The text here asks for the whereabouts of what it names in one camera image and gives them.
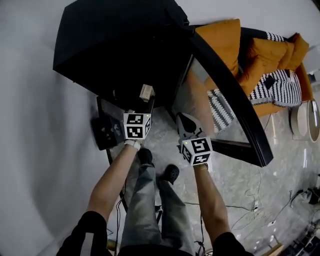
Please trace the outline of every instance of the marble floor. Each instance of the marble floor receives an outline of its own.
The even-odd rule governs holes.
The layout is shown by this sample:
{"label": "marble floor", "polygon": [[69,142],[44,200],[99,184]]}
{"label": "marble floor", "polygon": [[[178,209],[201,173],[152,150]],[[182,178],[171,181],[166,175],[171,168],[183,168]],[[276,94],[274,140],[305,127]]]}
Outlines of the marble floor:
{"label": "marble floor", "polygon": [[[254,198],[257,200],[258,210],[254,213],[242,208],[228,207],[232,232],[246,250],[255,255],[268,247],[273,236],[287,246],[307,227],[314,209],[311,205],[298,196],[291,206],[283,207],[290,200],[291,194],[316,184],[320,166],[320,144],[293,140],[287,110],[272,114],[270,119],[268,115],[264,116],[260,121],[274,156],[268,166],[260,168],[215,152],[209,167],[211,177],[227,206],[252,209]],[[246,140],[238,121],[217,137]],[[169,114],[164,108],[154,109],[151,130],[144,146],[153,153],[158,174],[161,174],[168,164],[175,164],[180,168],[174,189],[184,202],[197,203],[193,168],[188,166],[178,152],[178,139],[175,123]],[[123,145],[114,148],[112,155],[117,155],[121,147]],[[128,203],[137,179],[137,168],[138,163],[135,162],[127,178],[125,198]],[[155,204],[161,204],[159,195],[156,196]],[[194,239],[201,241],[199,206],[187,204],[187,211]],[[212,247],[205,230],[204,246],[206,250]]]}

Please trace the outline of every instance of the gray jeans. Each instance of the gray jeans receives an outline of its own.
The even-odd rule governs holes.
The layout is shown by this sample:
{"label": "gray jeans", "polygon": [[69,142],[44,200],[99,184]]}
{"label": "gray jeans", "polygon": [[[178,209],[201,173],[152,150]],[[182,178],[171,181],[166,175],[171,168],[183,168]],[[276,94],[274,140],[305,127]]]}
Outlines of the gray jeans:
{"label": "gray jeans", "polygon": [[162,232],[155,212],[156,171],[141,165],[125,217],[121,247],[162,245],[195,255],[194,239],[185,204],[166,180],[159,182],[162,201]]}

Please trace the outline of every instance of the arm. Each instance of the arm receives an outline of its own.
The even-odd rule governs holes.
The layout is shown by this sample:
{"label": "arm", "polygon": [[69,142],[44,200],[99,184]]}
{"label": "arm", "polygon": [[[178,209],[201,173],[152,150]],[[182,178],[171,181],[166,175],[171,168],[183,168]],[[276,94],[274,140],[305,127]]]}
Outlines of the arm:
{"label": "arm", "polygon": [[223,233],[230,232],[226,205],[205,164],[194,166],[200,210],[211,243]]}
{"label": "arm", "polygon": [[108,222],[109,215],[125,183],[137,149],[126,145],[95,185],[87,211],[97,212]]}

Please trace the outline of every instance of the black shoe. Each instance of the black shoe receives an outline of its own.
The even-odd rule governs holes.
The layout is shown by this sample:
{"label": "black shoe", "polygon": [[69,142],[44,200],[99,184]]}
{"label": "black shoe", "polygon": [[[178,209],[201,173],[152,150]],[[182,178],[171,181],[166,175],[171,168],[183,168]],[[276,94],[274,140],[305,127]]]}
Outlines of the black shoe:
{"label": "black shoe", "polygon": [[138,158],[140,160],[140,163],[142,165],[144,164],[149,164],[149,165],[154,165],[152,163],[152,153],[149,149],[147,148],[141,148],[139,151],[138,151]]}
{"label": "black shoe", "polygon": [[169,164],[164,171],[164,174],[160,177],[160,180],[168,181],[172,185],[175,183],[176,179],[179,176],[179,168],[174,164]]}

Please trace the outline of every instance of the black sleeve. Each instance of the black sleeve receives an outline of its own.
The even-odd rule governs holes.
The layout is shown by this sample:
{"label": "black sleeve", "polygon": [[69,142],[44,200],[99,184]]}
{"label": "black sleeve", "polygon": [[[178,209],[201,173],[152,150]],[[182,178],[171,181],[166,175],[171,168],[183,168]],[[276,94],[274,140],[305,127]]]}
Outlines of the black sleeve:
{"label": "black sleeve", "polygon": [[97,212],[87,211],[80,219],[78,225],[73,229],[71,235],[67,237],[57,256],[80,255],[86,233],[93,233],[91,246],[92,256],[111,256],[107,248],[107,223]]}
{"label": "black sleeve", "polygon": [[219,235],[212,245],[213,255],[253,256],[238,242],[234,234],[227,232]]}

